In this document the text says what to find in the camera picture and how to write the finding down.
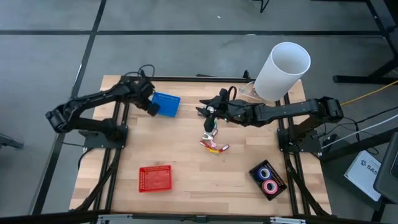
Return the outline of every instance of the red basket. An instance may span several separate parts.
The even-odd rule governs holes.
[[[141,167],[139,192],[158,192],[172,189],[172,166]]]

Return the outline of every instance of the white cable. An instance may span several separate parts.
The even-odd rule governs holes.
[[[324,148],[326,148],[326,147],[328,147],[328,146],[331,146],[332,144],[334,144],[334,143],[336,143],[336,142],[339,142],[339,141],[341,141],[341,140],[343,140],[343,139],[346,139],[346,138],[348,138],[348,137],[350,137],[350,136],[353,136],[354,134],[358,134],[358,133],[360,133],[360,132],[362,132],[362,131],[369,130],[369,129],[371,129],[371,128],[374,128],[374,127],[376,127],[376,126],[379,126],[380,124],[384,124],[384,123],[386,123],[386,122],[388,122],[388,121],[390,121],[390,120],[392,120],[392,119],[394,119],[394,118],[398,118],[398,114],[395,115],[395,116],[393,116],[393,117],[391,117],[391,118],[389,118],[389,119],[387,119],[387,120],[385,120],[385,121],[382,121],[382,122],[380,122],[380,123],[377,123],[377,124],[374,124],[374,125],[369,126],[369,127],[367,127],[367,128],[364,128],[364,129],[362,129],[362,130],[360,130],[360,131],[356,131],[356,132],[354,132],[354,133],[352,133],[352,134],[349,134],[349,135],[347,135],[347,136],[345,136],[345,137],[343,137],[343,138],[341,138],[341,139],[338,139],[338,140],[336,140],[336,141],[334,141],[334,142],[331,142],[331,143],[327,144],[326,146],[322,146],[321,149],[324,149]]]

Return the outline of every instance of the blue tape roll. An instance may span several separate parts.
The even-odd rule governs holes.
[[[272,178],[272,172],[268,167],[260,167],[256,172],[256,179],[258,181],[266,181]]]

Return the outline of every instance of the tape roll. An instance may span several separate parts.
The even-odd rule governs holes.
[[[273,195],[278,191],[278,185],[273,180],[267,180],[262,183],[262,189],[265,193]]]
[[[265,181],[265,180],[269,180],[272,178],[272,172],[271,170],[269,170],[268,167],[260,167],[257,170],[257,180],[258,181]]]

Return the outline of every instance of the blue basket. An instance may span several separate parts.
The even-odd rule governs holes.
[[[156,92],[152,98],[152,102],[157,103],[160,106],[158,114],[170,116],[172,118],[177,114],[180,101],[181,98],[179,97],[158,92]]]

